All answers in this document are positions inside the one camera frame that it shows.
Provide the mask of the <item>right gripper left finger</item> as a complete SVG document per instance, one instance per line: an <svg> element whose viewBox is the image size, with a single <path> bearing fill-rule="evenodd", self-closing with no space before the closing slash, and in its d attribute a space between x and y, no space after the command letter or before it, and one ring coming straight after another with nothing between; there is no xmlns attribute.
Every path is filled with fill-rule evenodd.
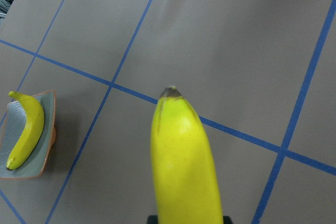
<svg viewBox="0 0 336 224"><path fill-rule="evenodd" d="M149 215L146 221L146 224L158 224L158 216L157 215Z"/></svg>

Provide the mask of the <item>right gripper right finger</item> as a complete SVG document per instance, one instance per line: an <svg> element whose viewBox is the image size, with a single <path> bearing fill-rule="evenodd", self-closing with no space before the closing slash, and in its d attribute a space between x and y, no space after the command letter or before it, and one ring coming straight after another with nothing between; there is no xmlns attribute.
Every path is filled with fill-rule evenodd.
<svg viewBox="0 0 336 224"><path fill-rule="evenodd" d="M233 221L231 220L231 218L229 216L224 216L223 217L223 222L224 222L224 224L233 224Z"/></svg>

